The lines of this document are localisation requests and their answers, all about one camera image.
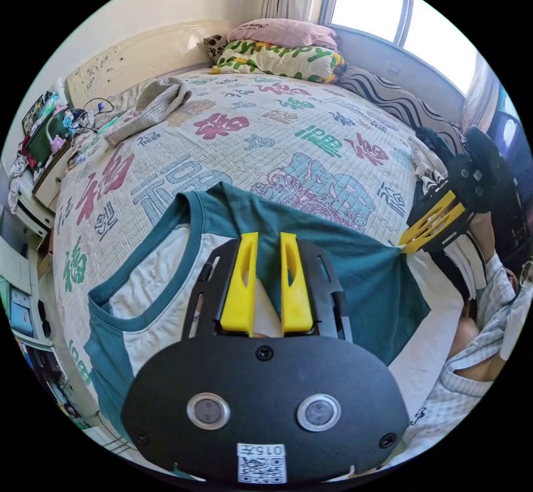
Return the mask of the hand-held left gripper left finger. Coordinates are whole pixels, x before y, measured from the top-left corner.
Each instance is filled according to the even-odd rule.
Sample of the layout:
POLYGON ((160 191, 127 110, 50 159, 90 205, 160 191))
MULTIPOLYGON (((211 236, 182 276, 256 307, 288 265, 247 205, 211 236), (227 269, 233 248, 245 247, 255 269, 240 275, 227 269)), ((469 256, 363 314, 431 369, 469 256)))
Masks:
POLYGON ((255 283, 257 269, 258 233, 242 234, 220 317, 223 331, 244 334, 254 333, 255 283))

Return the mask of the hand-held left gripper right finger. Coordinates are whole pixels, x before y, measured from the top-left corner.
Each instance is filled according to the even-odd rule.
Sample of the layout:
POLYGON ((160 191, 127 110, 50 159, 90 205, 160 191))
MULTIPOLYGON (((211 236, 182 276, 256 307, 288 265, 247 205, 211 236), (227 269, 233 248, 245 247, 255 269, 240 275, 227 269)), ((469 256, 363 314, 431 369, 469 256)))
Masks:
POLYGON ((280 233, 280 262, 282 334, 307 334, 314 321, 295 234, 280 233))

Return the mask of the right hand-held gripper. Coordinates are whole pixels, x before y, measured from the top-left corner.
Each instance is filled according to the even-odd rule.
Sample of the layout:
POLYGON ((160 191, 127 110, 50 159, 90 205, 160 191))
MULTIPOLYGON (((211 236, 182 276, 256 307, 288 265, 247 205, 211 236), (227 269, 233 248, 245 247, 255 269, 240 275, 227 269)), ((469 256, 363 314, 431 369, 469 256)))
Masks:
POLYGON ((521 224, 521 198, 512 172, 491 139, 477 127, 466 132, 465 153, 449 159, 443 180, 415 199, 398 246, 404 253, 440 252, 465 233, 477 214, 521 224))

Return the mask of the person's right hand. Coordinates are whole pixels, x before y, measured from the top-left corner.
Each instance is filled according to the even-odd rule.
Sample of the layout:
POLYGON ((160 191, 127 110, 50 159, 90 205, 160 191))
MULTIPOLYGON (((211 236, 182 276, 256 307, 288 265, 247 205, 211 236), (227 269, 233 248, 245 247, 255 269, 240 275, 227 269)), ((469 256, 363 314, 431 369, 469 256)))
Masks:
POLYGON ((459 235, 445 249, 446 256, 459 269, 467 286, 467 298, 486 287, 486 263, 495 253, 495 236, 491 213, 477 214, 467 231, 459 235))

